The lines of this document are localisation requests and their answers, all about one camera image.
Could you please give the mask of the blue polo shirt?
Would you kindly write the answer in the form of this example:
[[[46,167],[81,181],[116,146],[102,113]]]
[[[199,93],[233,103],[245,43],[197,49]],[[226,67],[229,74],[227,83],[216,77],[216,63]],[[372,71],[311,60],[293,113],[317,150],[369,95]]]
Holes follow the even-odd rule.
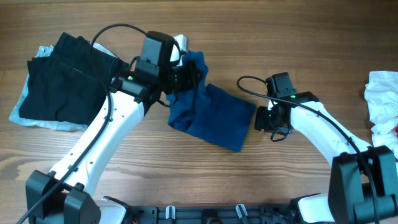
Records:
[[[212,144],[240,152],[256,105],[205,80],[194,90],[166,95],[168,125]]]

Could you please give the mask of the red and white garment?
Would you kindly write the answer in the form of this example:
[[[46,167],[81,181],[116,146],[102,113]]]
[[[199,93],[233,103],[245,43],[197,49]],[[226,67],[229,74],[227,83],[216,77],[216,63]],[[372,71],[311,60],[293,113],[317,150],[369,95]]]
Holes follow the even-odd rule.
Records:
[[[397,72],[373,71],[365,85],[374,146],[387,146],[397,155]]]

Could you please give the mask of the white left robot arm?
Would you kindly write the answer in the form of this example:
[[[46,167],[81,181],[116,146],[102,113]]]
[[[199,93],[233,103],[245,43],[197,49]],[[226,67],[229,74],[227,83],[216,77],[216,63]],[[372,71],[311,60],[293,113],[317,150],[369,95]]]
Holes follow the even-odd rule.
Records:
[[[131,207],[115,198],[93,196],[99,179],[120,144],[160,94],[195,89],[204,73],[194,60],[160,67],[137,60],[134,70],[119,73],[101,111],[74,147],[49,173],[33,171],[25,184],[23,223],[131,223]]]

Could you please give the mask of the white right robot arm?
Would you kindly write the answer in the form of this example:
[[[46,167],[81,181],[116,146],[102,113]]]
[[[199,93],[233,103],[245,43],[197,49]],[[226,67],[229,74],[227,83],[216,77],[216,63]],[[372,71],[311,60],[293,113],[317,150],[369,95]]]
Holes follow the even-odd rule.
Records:
[[[357,138],[309,91],[258,107],[254,128],[280,140],[298,131],[331,165],[328,193],[293,200],[292,223],[377,223],[397,216],[393,151]]]

